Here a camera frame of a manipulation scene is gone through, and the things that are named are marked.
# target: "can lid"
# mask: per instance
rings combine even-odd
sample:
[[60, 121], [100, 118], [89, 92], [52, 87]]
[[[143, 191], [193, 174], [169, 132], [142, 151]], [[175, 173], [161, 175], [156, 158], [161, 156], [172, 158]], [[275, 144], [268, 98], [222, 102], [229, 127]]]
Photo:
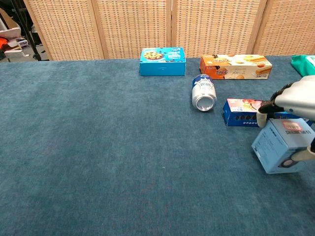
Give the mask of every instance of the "can lid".
[[197, 99], [196, 101], [196, 106], [199, 110], [206, 112], [208, 110], [210, 110], [211, 108], [213, 108], [215, 104], [215, 101], [212, 97], [200, 97]]

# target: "blue snack box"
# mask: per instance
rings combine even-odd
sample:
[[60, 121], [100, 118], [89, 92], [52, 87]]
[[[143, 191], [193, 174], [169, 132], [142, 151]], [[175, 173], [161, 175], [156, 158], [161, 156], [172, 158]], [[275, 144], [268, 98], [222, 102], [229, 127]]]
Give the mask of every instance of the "blue snack box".
[[[227, 99], [223, 106], [225, 124], [228, 126], [258, 127], [256, 113], [260, 107], [261, 100], [255, 99]], [[274, 118], [295, 119], [300, 118], [288, 112], [274, 113]], [[308, 125], [313, 122], [305, 120]]]
[[140, 57], [140, 75], [142, 76], [183, 76], [186, 58], [184, 49], [144, 48]]
[[314, 160], [296, 160], [294, 153], [305, 150], [315, 137], [303, 119], [270, 119], [252, 144], [268, 174], [294, 173]]

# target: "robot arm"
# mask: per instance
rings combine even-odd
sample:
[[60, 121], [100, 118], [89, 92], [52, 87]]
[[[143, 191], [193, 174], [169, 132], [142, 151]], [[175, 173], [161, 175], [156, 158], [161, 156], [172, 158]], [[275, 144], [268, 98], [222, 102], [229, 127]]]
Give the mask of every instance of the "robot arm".
[[[287, 84], [275, 92], [270, 101], [262, 103], [257, 112], [258, 126], [266, 125], [268, 114], [283, 111], [315, 120], [315, 75], [305, 76], [298, 82]], [[315, 139], [305, 151], [292, 156], [294, 161], [310, 159], [315, 159]]]

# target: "white can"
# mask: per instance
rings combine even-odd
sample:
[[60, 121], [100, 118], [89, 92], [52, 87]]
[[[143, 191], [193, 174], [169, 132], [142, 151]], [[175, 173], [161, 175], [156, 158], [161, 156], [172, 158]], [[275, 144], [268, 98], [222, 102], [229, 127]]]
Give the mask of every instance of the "white can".
[[208, 75], [198, 75], [192, 81], [192, 104], [200, 111], [212, 109], [217, 102], [213, 80]]

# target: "floor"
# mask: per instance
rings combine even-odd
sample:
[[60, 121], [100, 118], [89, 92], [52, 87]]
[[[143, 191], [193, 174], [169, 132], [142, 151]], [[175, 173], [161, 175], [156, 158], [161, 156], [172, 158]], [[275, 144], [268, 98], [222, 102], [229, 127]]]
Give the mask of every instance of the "floor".
[[[40, 57], [42, 60], [48, 59], [47, 54], [46, 53], [41, 53], [42, 51], [44, 51], [44, 47], [39, 45], [36, 46], [36, 49], [38, 50]], [[24, 54], [28, 56], [27, 57], [18, 57], [18, 58], [10, 58], [11, 62], [21, 62], [21, 61], [37, 61], [33, 58], [34, 52], [32, 50], [31, 47], [25, 48], [24, 50]], [[7, 58], [3, 58], [2, 60], [0, 60], [1, 62], [9, 62]]]

